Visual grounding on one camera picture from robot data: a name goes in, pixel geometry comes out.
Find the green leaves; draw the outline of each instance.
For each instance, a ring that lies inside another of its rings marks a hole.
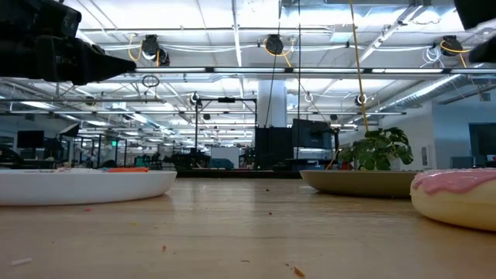
[[[361,168],[370,171],[389,171],[394,158],[399,158],[403,164],[413,162],[408,137],[397,127],[366,132],[364,139],[341,150],[339,158],[348,162],[357,159]]]

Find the white plate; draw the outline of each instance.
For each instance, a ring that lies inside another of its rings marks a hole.
[[[0,170],[0,205],[75,205],[149,198],[169,191],[176,174]]]

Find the donut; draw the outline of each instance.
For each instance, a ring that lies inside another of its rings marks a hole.
[[[428,170],[415,175],[410,195],[426,217],[496,231],[496,168]]]

